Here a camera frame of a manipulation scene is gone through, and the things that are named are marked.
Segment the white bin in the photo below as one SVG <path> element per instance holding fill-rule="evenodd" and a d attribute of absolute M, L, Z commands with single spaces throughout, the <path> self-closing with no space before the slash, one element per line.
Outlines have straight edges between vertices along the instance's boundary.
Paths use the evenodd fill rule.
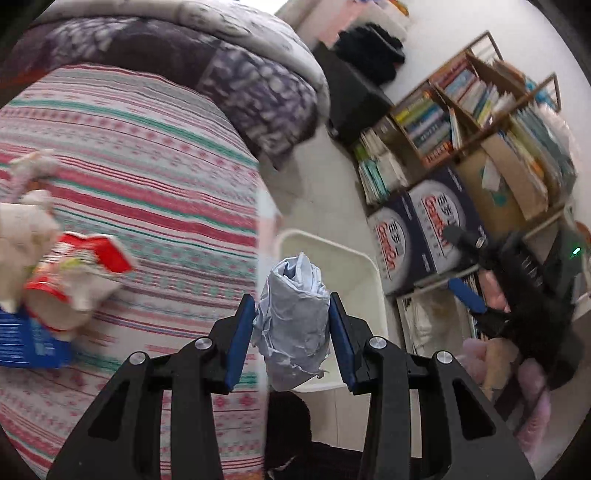
<path fill-rule="evenodd" d="M 277 238 L 277 246 L 280 259 L 297 257 L 304 252 L 322 271 L 324 285 L 330 292 L 339 294 L 347 314 L 365 320 L 374 335 L 388 338 L 379 271 L 367 255 L 295 229 L 282 232 Z M 330 355 L 321 368 L 328 371 L 323 378 L 314 377 L 294 390 L 306 393 L 345 386 L 332 342 Z"/>

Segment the silver screw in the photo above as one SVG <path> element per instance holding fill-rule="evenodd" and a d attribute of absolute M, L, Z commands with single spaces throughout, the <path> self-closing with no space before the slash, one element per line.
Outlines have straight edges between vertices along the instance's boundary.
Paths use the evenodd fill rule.
<path fill-rule="evenodd" d="M 201 337 L 195 340 L 195 348 L 198 350 L 207 350 L 213 345 L 213 342 L 207 337 Z"/>
<path fill-rule="evenodd" d="M 446 352 L 442 350 L 441 352 L 437 352 L 437 360 L 439 360 L 442 364 L 450 364 L 453 361 L 453 355 L 450 352 Z"/>
<path fill-rule="evenodd" d="M 386 340 L 383 339 L 382 337 L 371 337 L 369 339 L 369 345 L 372 348 L 375 348 L 377 350 L 381 350 L 382 348 L 386 348 Z"/>
<path fill-rule="evenodd" d="M 145 360 L 146 360 L 146 354 L 143 352 L 132 353 L 131 356 L 129 357 L 129 363 L 132 365 L 143 364 Z"/>

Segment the crumpled tissue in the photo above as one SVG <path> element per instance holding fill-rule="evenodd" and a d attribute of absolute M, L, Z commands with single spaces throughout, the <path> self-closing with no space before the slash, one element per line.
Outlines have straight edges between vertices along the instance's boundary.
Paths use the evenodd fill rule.
<path fill-rule="evenodd" d="M 303 252 L 271 270 L 253 321 L 252 344 L 265 357 L 275 390 L 291 390 L 324 375 L 320 364 L 329 354 L 329 305 L 320 269 Z"/>

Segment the striped tablecloth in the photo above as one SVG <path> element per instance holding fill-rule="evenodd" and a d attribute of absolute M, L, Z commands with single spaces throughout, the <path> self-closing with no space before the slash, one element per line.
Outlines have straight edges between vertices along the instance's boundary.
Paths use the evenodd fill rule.
<path fill-rule="evenodd" d="M 42 148 L 61 162 L 48 189 L 62 228 L 116 235 L 140 264 L 80 332 L 72 366 L 0 368 L 0 424 L 44 477 L 131 352 L 175 352 L 232 314 L 244 292 L 257 293 L 258 199 L 267 236 L 273 213 L 256 159 L 221 111 L 158 76 L 86 65 L 30 86 L 0 110 L 0 193 L 8 162 Z M 262 477 L 261 365 L 249 351 L 236 391 L 213 400 L 226 479 Z M 170 477 L 170 396 L 161 470 Z"/>

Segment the bedding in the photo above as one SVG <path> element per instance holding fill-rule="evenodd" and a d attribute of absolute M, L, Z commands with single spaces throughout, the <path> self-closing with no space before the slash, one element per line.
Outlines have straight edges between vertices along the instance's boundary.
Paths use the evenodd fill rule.
<path fill-rule="evenodd" d="M 44 478 L 130 353 L 175 352 L 260 291 L 274 210 L 256 159 L 216 105 L 153 74 L 70 66 L 24 90 L 0 110 L 1 195 L 8 163 L 42 148 L 60 160 L 46 188 L 62 228 L 115 235 L 139 260 L 74 341 L 71 366 L 0 368 L 0 424 Z M 251 348 L 235 392 L 213 399 L 226 480 L 262 478 L 266 392 Z M 170 479 L 169 395 L 161 472 Z"/>
<path fill-rule="evenodd" d="M 0 82 L 81 62 L 159 74 L 208 96 L 276 168 L 329 112 L 324 74 L 291 27 L 236 2 L 58 0 L 21 37 Z"/>

